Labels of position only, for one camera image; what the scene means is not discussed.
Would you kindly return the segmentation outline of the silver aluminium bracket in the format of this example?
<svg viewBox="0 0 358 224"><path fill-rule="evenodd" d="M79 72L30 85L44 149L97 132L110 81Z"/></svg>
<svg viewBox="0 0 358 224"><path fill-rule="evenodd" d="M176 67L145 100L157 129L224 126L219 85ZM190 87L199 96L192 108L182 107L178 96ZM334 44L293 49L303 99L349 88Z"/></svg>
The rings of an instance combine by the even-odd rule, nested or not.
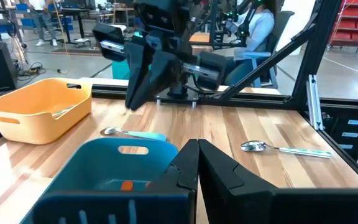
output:
<svg viewBox="0 0 358 224"><path fill-rule="evenodd" d="M306 95L310 123L315 130L323 131L324 126L316 75L308 76L306 82Z"/></svg>

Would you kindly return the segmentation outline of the grey chair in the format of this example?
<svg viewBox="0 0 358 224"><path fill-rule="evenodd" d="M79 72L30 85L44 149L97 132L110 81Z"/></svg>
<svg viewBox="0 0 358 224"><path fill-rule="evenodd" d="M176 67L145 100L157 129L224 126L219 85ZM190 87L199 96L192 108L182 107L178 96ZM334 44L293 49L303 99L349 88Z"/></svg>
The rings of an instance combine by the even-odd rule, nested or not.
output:
<svg viewBox="0 0 358 224"><path fill-rule="evenodd" d="M287 26L291 16L295 13L292 11L279 11L275 18L275 25L272 33L268 37L266 52L241 52L236 60L249 59L252 62L252 68L255 70L259 64L266 61L271 56L275 55L278 42ZM256 88L271 86L277 89L277 66L273 65L266 72L261 73L259 78L252 82L252 86Z"/></svg>

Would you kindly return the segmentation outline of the spoon with solid blue handle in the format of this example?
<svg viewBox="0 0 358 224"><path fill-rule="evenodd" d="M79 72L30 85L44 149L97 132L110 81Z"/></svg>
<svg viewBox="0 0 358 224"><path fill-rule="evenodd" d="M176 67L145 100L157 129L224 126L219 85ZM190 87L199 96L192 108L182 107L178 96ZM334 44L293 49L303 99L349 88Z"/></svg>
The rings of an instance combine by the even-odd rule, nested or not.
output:
<svg viewBox="0 0 358 224"><path fill-rule="evenodd" d="M144 131L125 131L117 127L107 127L100 131L100 134L103 136L120 136L120 137L130 137L130 138L144 138L144 139L154 139L159 141L167 141L167 137L164 134L153 133L153 132L144 132Z"/></svg>

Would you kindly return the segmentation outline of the red storage bin shelf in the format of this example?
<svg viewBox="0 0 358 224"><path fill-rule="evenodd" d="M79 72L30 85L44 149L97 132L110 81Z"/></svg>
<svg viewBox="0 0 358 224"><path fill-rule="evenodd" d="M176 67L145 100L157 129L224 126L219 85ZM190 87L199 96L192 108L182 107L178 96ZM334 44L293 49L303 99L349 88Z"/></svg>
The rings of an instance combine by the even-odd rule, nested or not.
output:
<svg viewBox="0 0 358 224"><path fill-rule="evenodd" d="M358 0L341 0L327 49L354 48L358 53Z"/></svg>

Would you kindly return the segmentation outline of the person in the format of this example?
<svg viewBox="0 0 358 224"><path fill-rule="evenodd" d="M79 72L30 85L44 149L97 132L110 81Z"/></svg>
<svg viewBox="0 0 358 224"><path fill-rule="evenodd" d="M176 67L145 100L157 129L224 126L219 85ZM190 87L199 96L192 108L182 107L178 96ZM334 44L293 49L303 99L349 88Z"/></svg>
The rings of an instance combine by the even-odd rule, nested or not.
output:
<svg viewBox="0 0 358 224"><path fill-rule="evenodd" d="M224 85L236 84L254 69L251 59L236 60L239 54L267 51L268 38L275 25L276 4L276 0L262 0L261 5L255 10L255 14L249 22L246 47L235 48L234 55L227 58L228 63L223 78Z"/></svg>
<svg viewBox="0 0 358 224"><path fill-rule="evenodd" d="M43 24L46 27L46 30L49 32L52 38L52 45L56 47L57 37L55 35L55 30L51 21L51 13L49 12L49 5L53 4L53 0L25 0L27 6L29 7L30 13L34 20L34 24L37 28L39 35L39 41L36 46L40 47L45 44Z"/></svg>

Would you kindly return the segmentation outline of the blue storage bins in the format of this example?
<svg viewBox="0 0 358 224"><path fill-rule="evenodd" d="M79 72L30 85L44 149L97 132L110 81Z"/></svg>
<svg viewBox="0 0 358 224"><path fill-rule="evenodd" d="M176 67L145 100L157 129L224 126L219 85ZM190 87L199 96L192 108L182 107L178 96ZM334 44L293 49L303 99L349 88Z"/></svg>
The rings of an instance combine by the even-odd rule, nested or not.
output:
<svg viewBox="0 0 358 224"><path fill-rule="evenodd" d="M58 14L60 16L60 20L62 22L62 27L65 31L67 30L73 30L73 25L71 22L72 16L69 16L68 13L63 13L61 11L61 4L57 2L57 10ZM6 6L7 12L10 14L11 22L17 22L18 25L16 26L17 29L21 30L32 30L35 29L36 26L34 24L34 20L31 17L31 13L28 10L27 6L25 4L16 4L15 6ZM51 13L52 19L52 25L60 31L60 25L58 23L56 9L54 4L50 4L48 6L48 10ZM7 29L7 23L5 24L3 19L0 19L0 34L6 33Z"/></svg>

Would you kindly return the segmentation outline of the dark teal plastic bin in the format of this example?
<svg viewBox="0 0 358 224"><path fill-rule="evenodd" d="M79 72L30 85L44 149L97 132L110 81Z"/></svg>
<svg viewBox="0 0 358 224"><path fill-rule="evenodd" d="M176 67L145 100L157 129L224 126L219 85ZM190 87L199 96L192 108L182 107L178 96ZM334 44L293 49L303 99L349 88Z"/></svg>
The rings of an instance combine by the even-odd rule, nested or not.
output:
<svg viewBox="0 0 358 224"><path fill-rule="evenodd" d="M99 138L80 146L20 224L138 224L155 205L143 195L178 149L153 139ZM132 191L121 191L125 180Z"/></svg>

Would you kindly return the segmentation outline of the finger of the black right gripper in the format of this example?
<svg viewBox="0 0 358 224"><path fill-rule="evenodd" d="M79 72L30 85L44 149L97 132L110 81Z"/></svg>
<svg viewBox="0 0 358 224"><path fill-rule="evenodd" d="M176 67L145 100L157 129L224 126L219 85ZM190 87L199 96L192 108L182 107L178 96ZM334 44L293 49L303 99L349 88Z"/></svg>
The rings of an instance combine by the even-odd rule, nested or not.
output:
<svg viewBox="0 0 358 224"><path fill-rule="evenodd" d="M141 66L131 75L131 110L138 110L151 97L178 83L181 61L177 55L157 50L154 53L151 69Z"/></svg>
<svg viewBox="0 0 358 224"><path fill-rule="evenodd" d="M140 108L150 97L147 81L152 51L145 40L131 40L124 45L130 75L127 86L126 108Z"/></svg>

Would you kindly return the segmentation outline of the yellow plastic bin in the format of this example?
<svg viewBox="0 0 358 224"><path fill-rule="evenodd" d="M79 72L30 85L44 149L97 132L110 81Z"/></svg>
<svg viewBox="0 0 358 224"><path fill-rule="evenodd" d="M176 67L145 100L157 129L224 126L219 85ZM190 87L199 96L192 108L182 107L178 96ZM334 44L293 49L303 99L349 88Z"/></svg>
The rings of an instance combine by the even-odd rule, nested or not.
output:
<svg viewBox="0 0 358 224"><path fill-rule="evenodd" d="M0 96L0 133L10 141L51 143L91 112L91 92L92 84L82 80L47 78Z"/></svg>

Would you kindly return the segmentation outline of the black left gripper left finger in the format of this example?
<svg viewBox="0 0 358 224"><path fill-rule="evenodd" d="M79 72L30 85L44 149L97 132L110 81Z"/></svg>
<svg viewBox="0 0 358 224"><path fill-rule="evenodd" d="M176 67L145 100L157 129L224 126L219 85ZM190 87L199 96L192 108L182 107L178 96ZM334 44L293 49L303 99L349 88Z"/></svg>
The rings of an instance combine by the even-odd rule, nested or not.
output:
<svg viewBox="0 0 358 224"><path fill-rule="evenodd" d="M148 186L149 191L176 191L198 188L200 148L197 139L190 139L171 161L163 174Z"/></svg>

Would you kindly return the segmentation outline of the teal box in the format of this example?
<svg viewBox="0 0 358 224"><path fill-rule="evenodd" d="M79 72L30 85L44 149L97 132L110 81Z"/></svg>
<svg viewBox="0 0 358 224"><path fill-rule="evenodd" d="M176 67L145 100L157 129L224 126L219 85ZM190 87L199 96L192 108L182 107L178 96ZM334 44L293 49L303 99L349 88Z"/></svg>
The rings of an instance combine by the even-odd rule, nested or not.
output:
<svg viewBox="0 0 358 224"><path fill-rule="evenodd" d="M128 80L130 77L130 70L127 60L122 62L112 62L112 78L118 80Z"/></svg>

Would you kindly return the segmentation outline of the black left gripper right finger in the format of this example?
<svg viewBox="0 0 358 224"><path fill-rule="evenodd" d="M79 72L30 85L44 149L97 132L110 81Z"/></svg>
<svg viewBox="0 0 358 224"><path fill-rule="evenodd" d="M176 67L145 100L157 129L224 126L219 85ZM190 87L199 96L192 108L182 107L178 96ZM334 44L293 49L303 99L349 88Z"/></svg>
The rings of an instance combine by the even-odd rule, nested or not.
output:
<svg viewBox="0 0 358 224"><path fill-rule="evenodd" d="M199 174L209 224L269 224L276 186L205 139Z"/></svg>

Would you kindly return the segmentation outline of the spoon with pale patterned handle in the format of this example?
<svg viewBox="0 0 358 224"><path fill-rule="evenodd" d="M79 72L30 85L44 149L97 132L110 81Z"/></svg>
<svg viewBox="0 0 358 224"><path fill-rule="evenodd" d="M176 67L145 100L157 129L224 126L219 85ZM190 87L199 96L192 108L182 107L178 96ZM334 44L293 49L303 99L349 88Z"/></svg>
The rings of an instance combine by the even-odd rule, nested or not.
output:
<svg viewBox="0 0 358 224"><path fill-rule="evenodd" d="M268 145L263 141L257 141L257 140L247 141L241 144L241 150L245 152L261 152L266 149L276 149L280 152L298 154L303 156L320 157L325 159L332 158L332 154L328 151L295 149L295 148L288 148L288 147L275 147L275 146Z"/></svg>

